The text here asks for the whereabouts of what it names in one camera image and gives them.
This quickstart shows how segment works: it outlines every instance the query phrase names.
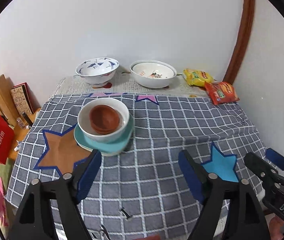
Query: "gray checkered tablecloth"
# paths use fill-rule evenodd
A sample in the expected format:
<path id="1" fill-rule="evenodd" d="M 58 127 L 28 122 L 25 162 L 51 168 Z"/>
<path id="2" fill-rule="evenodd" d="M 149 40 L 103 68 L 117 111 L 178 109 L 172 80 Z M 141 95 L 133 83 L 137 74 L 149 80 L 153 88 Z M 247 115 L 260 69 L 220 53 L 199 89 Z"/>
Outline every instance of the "gray checkered tablecloth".
<path id="1" fill-rule="evenodd" d="M 156 96 L 157 105 L 136 102 L 136 94 L 109 96 L 126 104 L 135 118 L 135 130 L 125 153 L 102 157 L 89 195 L 78 206 L 85 225 L 98 238 L 103 238 L 101 225 L 115 240 L 154 234 L 173 238 L 192 230 L 202 207 L 193 199 L 178 166 L 182 149 L 196 162 L 205 162 L 214 141 L 224 154 L 237 155 L 238 176 L 248 179 L 257 194 L 262 191 L 243 157 L 247 152 L 263 157 L 265 147 L 237 103 L 214 106 L 208 98 Z M 59 177 L 55 170 L 33 170 L 45 150 L 42 129 L 67 130 L 76 124 L 81 107 L 95 98 L 92 94 L 61 95 L 44 104 L 14 164 L 6 196 L 10 203 L 19 206 L 32 179 L 45 182 Z M 119 213 L 122 207 L 133 215 L 131 220 Z M 221 217 L 227 208 L 225 201 Z M 62 228 L 56 201 L 52 209 L 56 227 Z"/>

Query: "bowl with floral pattern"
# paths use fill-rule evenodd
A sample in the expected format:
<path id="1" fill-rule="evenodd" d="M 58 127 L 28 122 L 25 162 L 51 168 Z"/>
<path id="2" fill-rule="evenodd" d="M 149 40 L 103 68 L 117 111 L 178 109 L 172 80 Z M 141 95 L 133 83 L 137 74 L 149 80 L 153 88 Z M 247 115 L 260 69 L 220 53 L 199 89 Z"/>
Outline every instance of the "bowl with floral pattern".
<path id="1" fill-rule="evenodd" d="M 75 72 L 80 77 L 85 78 L 85 82 L 92 87 L 100 88 L 113 78 L 118 67 L 119 62 L 117 60 L 99 57 L 84 61 L 76 68 Z"/>
<path id="2" fill-rule="evenodd" d="M 171 65 L 156 60 L 140 60 L 130 66 L 131 75 L 141 86 L 164 88 L 170 85 L 177 71 Z"/>

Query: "pink star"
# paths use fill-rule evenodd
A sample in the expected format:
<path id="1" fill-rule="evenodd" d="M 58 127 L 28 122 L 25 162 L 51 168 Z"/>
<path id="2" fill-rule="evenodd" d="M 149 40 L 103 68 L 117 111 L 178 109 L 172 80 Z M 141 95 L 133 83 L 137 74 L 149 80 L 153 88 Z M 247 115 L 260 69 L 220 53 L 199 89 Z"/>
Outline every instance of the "pink star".
<path id="1" fill-rule="evenodd" d="M 93 97 L 121 96 L 125 94 L 126 93 L 93 93 L 90 95 L 90 97 L 93 98 Z"/>
<path id="2" fill-rule="evenodd" d="M 135 100 L 136 102 L 142 101 L 142 100 L 149 100 L 157 105 L 159 105 L 158 100 L 156 99 L 156 96 L 137 96 L 137 99 Z"/>

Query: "white wall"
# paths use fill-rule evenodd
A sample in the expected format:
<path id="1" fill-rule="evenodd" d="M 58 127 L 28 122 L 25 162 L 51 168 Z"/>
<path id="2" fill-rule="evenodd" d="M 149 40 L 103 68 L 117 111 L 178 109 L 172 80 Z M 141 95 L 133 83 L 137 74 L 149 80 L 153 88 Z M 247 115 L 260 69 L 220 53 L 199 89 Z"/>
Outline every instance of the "white wall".
<path id="1" fill-rule="evenodd" d="M 241 14 L 242 0 L 13 0 L 0 14 L 0 74 L 41 104 L 94 57 L 197 66 L 221 80 Z"/>
<path id="2" fill-rule="evenodd" d="M 284 155 L 284 18 L 268 0 L 256 1 L 250 43 L 234 86 L 265 145 Z"/>

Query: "screw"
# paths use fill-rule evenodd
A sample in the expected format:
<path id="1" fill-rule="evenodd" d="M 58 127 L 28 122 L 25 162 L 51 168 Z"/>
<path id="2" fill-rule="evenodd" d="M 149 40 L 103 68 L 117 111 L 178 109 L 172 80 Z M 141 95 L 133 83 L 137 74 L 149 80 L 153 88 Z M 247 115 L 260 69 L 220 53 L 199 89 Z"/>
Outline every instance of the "screw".
<path id="1" fill-rule="evenodd" d="M 63 179 L 70 179 L 70 178 L 72 178 L 72 173 L 65 173 L 63 175 Z"/>
<path id="2" fill-rule="evenodd" d="M 39 180 L 38 178 L 36 178 L 36 179 L 32 179 L 31 184 L 32 184 L 32 185 L 36 185 L 36 184 L 38 184 L 39 182 L 40 182 L 40 180 Z"/>
<path id="3" fill-rule="evenodd" d="M 249 181 L 247 179 L 241 179 L 242 184 L 249 185 Z"/>
<path id="4" fill-rule="evenodd" d="M 123 215 L 126 216 L 126 220 L 129 220 L 129 219 L 132 217 L 132 216 L 130 216 L 130 215 L 124 210 L 124 208 L 121 208 L 121 209 L 119 210 L 119 212 L 122 212 Z"/>
<path id="5" fill-rule="evenodd" d="M 209 176 L 210 179 L 217 179 L 218 178 L 218 176 L 215 173 L 209 173 L 208 176 Z"/>
<path id="6" fill-rule="evenodd" d="M 94 239 L 98 239 L 97 236 L 96 236 L 93 232 L 90 232 L 90 233 L 92 234 L 92 237 L 93 237 Z"/>

